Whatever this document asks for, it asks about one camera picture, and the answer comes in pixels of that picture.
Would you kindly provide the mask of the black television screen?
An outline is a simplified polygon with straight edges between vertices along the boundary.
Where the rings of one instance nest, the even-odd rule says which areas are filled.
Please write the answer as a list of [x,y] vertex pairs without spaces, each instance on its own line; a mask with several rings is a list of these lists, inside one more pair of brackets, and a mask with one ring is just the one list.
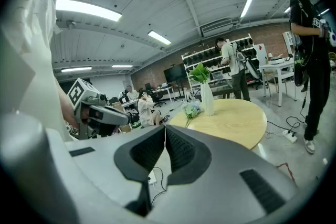
[[186,73],[184,64],[181,63],[179,65],[175,65],[171,68],[164,70],[164,76],[168,83],[174,82],[180,79],[185,79],[187,77],[187,73]]

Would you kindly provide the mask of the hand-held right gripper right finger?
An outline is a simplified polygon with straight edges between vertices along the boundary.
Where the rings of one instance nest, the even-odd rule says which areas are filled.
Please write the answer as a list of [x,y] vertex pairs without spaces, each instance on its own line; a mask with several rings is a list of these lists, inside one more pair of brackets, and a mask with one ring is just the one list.
[[254,221],[282,207],[296,185],[247,148],[177,126],[166,128],[171,174],[167,221]]

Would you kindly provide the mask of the white desk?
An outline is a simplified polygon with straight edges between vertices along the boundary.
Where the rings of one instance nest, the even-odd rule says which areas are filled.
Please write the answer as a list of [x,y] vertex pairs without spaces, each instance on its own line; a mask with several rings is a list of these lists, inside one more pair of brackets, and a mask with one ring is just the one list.
[[282,94],[285,93],[286,96],[291,97],[294,101],[297,100],[297,87],[294,86],[293,95],[289,95],[288,89],[286,86],[285,80],[294,76],[294,60],[290,59],[288,61],[284,61],[283,63],[279,63],[276,65],[260,65],[259,71],[262,75],[263,81],[263,91],[264,97],[266,96],[266,76],[265,72],[273,72],[275,78],[278,78],[278,106],[282,106]]

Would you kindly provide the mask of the person's white t-shirt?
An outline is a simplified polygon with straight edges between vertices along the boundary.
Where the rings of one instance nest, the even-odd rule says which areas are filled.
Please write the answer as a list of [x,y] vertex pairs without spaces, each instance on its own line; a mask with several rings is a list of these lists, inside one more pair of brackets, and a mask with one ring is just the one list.
[[9,0],[0,19],[0,112],[24,112],[71,141],[52,68],[55,23],[53,0]]

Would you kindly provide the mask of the ceiling air conditioner vent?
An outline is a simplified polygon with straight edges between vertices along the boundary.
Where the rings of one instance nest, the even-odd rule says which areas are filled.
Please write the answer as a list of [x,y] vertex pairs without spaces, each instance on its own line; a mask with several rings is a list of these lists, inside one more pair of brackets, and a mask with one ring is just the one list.
[[230,18],[223,18],[215,22],[203,25],[200,27],[202,37],[209,37],[216,34],[225,32],[233,27],[232,20]]

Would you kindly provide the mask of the green artificial leafy plant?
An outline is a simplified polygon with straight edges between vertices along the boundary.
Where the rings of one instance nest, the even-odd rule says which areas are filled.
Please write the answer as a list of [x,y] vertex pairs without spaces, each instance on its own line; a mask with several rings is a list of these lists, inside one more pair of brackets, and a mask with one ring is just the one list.
[[206,68],[202,62],[200,62],[189,72],[189,78],[200,84],[205,84],[208,81],[208,76],[210,75],[210,72],[211,71]]

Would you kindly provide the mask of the person's left forearm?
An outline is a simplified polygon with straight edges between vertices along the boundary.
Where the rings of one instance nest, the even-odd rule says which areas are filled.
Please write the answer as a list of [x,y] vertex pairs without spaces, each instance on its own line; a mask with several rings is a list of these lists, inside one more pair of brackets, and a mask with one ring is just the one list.
[[64,120],[68,122],[72,127],[78,128],[79,124],[75,119],[74,110],[72,108],[72,105],[70,104],[70,100],[63,91],[63,89],[60,87],[58,81],[56,81],[56,87]]

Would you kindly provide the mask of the blue artificial hydrangea flower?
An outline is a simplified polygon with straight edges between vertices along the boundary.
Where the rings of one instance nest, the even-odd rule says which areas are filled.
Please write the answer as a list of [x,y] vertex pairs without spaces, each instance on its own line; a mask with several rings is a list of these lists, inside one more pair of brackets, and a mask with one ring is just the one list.
[[182,105],[182,110],[187,118],[186,124],[185,124],[185,128],[187,128],[190,122],[192,121],[192,119],[194,119],[201,113],[202,111],[201,103],[199,102],[199,100],[192,101],[192,102],[185,102]]

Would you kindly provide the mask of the white ribbed vase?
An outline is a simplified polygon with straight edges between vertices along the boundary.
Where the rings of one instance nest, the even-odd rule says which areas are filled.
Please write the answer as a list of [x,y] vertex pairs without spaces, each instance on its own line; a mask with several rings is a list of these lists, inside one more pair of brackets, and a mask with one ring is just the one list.
[[205,114],[207,116],[214,115],[214,98],[210,86],[207,82],[201,84],[201,99]]

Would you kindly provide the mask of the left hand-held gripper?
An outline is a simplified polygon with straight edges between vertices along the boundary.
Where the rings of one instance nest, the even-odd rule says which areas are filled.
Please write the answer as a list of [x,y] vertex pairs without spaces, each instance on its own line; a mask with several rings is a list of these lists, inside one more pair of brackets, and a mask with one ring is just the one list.
[[[90,139],[98,136],[112,136],[117,126],[130,123],[130,117],[107,104],[107,98],[90,83],[78,78],[67,93],[74,110],[79,127],[68,126],[67,129],[76,139]],[[90,109],[90,119],[82,120],[83,108]]]

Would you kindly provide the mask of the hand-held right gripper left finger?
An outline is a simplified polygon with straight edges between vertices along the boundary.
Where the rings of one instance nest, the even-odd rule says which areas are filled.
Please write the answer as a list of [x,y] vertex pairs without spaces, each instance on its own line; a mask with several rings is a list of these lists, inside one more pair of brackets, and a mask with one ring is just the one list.
[[151,209],[149,174],[164,143],[160,125],[66,146],[84,175],[112,201],[126,209]]

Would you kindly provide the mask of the white shelf with black helmets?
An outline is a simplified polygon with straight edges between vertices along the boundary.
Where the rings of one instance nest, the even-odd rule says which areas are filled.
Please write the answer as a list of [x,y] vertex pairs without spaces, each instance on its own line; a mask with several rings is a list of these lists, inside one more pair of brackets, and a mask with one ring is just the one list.
[[[230,44],[236,42],[238,50],[242,51],[252,61],[255,68],[259,71],[259,60],[257,59],[256,49],[253,47],[254,43],[251,35],[234,41],[227,40],[227,42]],[[190,84],[191,92],[193,94],[195,94],[196,91],[201,88],[201,84],[191,80],[189,78],[189,72],[200,62],[202,62],[203,65],[211,71],[210,75],[208,76],[208,83],[210,86],[213,84],[218,84],[222,80],[230,81],[232,79],[229,74],[229,65],[222,65],[221,60],[221,50],[215,46],[199,52],[195,52],[190,55],[182,56],[182,61],[187,72],[187,79]]]

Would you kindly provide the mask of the white power strip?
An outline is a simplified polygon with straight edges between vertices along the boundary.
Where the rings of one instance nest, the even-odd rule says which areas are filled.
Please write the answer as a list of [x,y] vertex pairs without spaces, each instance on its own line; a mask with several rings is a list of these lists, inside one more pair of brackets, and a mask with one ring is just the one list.
[[289,130],[284,130],[283,131],[283,136],[290,142],[290,143],[295,143],[297,141],[297,137],[290,132]]

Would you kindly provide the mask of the person's left hand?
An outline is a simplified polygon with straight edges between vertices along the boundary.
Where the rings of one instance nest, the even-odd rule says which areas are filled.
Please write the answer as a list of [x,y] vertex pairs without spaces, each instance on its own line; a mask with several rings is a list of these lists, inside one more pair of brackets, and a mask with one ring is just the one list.
[[90,108],[89,107],[83,107],[81,108],[80,112],[80,122],[82,124],[88,124],[90,121]]

